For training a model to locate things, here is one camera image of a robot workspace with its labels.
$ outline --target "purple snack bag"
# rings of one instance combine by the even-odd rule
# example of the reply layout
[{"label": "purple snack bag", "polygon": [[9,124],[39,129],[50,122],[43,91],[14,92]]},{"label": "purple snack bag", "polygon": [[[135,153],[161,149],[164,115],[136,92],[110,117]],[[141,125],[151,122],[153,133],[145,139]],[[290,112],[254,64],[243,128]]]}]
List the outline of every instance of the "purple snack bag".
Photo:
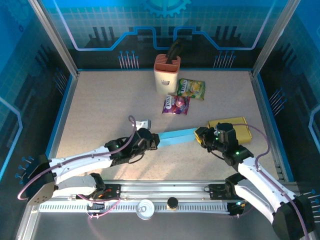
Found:
[{"label": "purple snack bag", "polygon": [[162,113],[185,114],[188,113],[190,97],[188,96],[165,96]]}]

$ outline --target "yellow sponge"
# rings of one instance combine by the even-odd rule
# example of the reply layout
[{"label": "yellow sponge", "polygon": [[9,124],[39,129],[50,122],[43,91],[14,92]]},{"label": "yellow sponge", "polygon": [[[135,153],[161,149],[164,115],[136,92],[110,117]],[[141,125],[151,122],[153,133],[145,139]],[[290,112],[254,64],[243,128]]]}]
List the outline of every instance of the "yellow sponge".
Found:
[{"label": "yellow sponge", "polygon": [[[215,128],[218,123],[230,123],[230,124],[247,124],[246,119],[243,116],[224,118],[218,120],[211,120],[208,122],[208,128]],[[252,139],[251,132],[247,126],[233,126],[236,138],[238,139],[239,144],[250,143]]]}]

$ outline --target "can lid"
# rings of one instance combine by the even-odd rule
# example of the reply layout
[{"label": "can lid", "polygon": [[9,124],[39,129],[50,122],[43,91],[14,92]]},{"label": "can lid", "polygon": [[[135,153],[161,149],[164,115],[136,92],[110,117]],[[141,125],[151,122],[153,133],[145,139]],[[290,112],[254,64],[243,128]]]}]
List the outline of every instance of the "can lid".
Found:
[{"label": "can lid", "polygon": [[178,199],[175,197],[170,197],[167,202],[169,208],[176,209],[178,207]]},{"label": "can lid", "polygon": [[148,220],[152,217],[152,215],[155,212],[155,205],[152,201],[148,199],[144,199],[139,202],[137,208],[136,208],[136,214],[139,218],[143,220]]}]

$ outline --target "glass panel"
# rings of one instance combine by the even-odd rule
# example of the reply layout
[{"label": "glass panel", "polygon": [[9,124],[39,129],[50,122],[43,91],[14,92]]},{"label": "glass panel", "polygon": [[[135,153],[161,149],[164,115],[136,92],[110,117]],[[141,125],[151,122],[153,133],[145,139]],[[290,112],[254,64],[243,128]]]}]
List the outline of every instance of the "glass panel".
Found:
[{"label": "glass panel", "polygon": [[293,176],[313,186],[320,180],[319,12],[320,2],[300,2],[260,73]]},{"label": "glass panel", "polygon": [[152,68],[177,38],[181,67],[222,69],[253,67],[287,1],[42,2],[80,69]]},{"label": "glass panel", "polygon": [[20,176],[45,153],[69,72],[27,0],[0,1],[0,224],[15,239]]}]

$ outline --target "snack bag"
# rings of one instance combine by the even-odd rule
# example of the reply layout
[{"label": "snack bag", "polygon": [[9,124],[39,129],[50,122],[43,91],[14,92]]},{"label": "snack bag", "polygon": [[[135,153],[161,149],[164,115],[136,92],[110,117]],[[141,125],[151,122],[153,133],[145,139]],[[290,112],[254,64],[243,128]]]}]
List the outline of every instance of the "snack bag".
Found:
[{"label": "snack bag", "polygon": [[190,97],[186,96],[165,96],[162,113],[185,114],[187,115]]},{"label": "snack bag", "polygon": [[180,78],[178,82],[177,95],[193,99],[205,99],[206,84],[204,81]]}]

